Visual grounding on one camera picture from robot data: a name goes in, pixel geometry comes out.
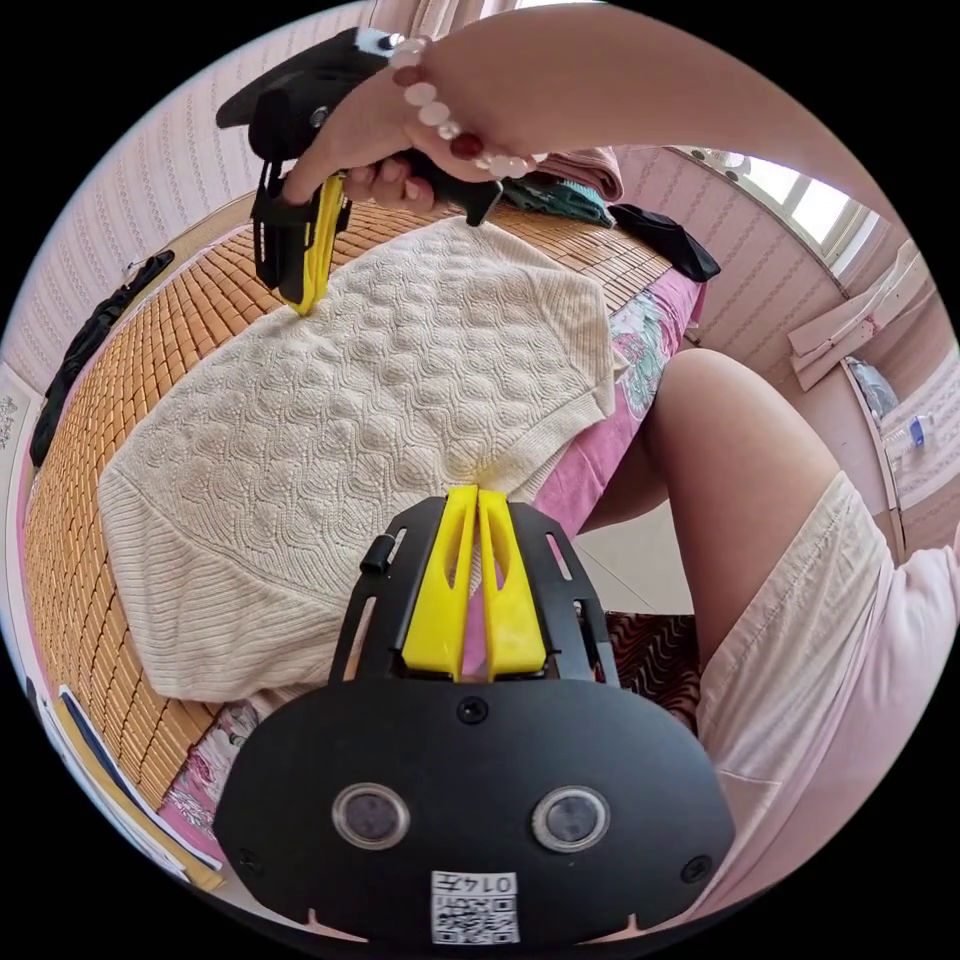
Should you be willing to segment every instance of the bed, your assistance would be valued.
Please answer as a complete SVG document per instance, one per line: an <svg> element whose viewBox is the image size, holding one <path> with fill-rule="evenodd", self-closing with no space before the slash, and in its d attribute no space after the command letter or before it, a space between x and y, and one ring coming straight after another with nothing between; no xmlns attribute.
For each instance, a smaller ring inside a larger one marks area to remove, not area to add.
<svg viewBox="0 0 960 960"><path fill-rule="evenodd" d="M355 206L337 239L334 268L442 215ZM602 284L611 339L628 364L614 415L568 446L534 502L572 538L636 435L663 366L696 323L704 287L619 230L510 209L493 219ZM171 385L278 305L256 279L249 224L177 266L117 324L78 378L33 484L22 537L31 628L50 689L71 691L146 805L214 860L221 859L211 830L217 799L260 718L250 703L185 703L150 689L110 571L96 489L124 437ZM482 661L482 637L471 629L466 672Z"/></svg>

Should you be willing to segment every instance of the bamboo mat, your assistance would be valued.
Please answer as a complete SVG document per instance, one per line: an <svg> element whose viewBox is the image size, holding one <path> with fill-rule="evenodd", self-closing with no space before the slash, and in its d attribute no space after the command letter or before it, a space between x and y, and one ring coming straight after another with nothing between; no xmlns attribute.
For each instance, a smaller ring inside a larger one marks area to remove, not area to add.
<svg viewBox="0 0 960 960"><path fill-rule="evenodd" d="M337 239L334 266L448 215L356 205ZM611 311L670 268L619 230L511 209L492 220L596 278ZM63 414L26 520L27 601L50 681L73 691L155 809L220 705L166 700L146 682L110 571L97 483L124 438L174 383L279 306L256 279L252 254L248 225L182 267L124 318Z"/></svg>

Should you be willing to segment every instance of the window frame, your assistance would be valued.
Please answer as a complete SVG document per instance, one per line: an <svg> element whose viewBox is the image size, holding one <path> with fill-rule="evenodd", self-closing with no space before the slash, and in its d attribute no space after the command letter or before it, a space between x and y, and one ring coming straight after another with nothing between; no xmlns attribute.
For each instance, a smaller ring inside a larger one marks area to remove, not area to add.
<svg viewBox="0 0 960 960"><path fill-rule="evenodd" d="M736 171L728 170L707 152L709 148L680 146L673 147L672 149L679 150L694 163L708 167L718 176L725 177L743 190L744 193L753 197L754 200L770 210L787 229L798 236L828 267L832 267L837 260L840 259L847 245L857 235L857 232L866 222L867 217L870 216L870 210L867 207L848 197L843 210L840 211L840 215L830 228L829 233L823 238L822 243L818 242L793 216L807 189L814 182L812 177L799 174L793 186L790 188L790 192L781 202L754 183L749 177L738 174Z"/></svg>

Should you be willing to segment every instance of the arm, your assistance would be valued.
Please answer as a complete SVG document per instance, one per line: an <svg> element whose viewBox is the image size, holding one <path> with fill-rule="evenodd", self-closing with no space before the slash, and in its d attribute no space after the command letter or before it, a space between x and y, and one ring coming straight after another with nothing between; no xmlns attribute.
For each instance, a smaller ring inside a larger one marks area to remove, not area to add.
<svg viewBox="0 0 960 960"><path fill-rule="evenodd" d="M520 156L626 143L735 150L822 180L896 220L850 151L779 87L629 10L566 4L488 17L432 44L423 65L466 129ZM304 202L337 170L366 168L410 146L461 179L483 176L417 129L389 74L371 77L333 111L288 178L289 200Z"/></svg>

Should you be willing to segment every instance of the pink bedsheet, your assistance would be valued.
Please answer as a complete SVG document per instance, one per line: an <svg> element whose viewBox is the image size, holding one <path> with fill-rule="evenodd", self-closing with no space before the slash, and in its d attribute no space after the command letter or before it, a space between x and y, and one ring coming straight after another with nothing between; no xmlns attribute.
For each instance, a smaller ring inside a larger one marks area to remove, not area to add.
<svg viewBox="0 0 960 960"><path fill-rule="evenodd" d="M611 340L629 365L618 384L616 411L573 441L534 501L569 537L576 536L589 517L640 429L663 368L680 349L684 331L697 322L703 297L703 285L669 270L611 317ZM475 673L484 661L480 602L478 593L467 627L467 673ZM175 833L217 859L223 854L213 837L213 814L233 758L258 722L249 704L225 707L158 811Z"/></svg>

